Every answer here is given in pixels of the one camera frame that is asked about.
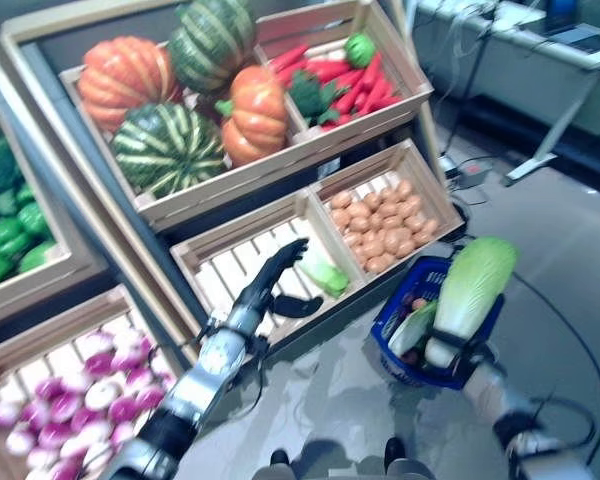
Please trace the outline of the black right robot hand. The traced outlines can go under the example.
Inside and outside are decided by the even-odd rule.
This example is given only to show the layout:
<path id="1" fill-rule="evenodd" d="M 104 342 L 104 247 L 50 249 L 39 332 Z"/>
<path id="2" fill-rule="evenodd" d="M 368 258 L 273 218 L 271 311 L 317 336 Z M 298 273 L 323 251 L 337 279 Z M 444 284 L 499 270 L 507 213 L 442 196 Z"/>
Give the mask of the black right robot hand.
<path id="1" fill-rule="evenodd" d="M 430 340 L 437 340 L 443 347 L 456 350 L 449 367 L 434 367 L 433 361 L 427 360 L 429 366 L 424 372 L 430 384 L 461 390 L 481 365 L 490 366 L 497 373 L 506 375 L 506 369 L 496 359 L 494 351 L 485 340 L 478 338 L 478 334 L 466 340 L 434 327 L 429 327 L 427 333 Z"/>

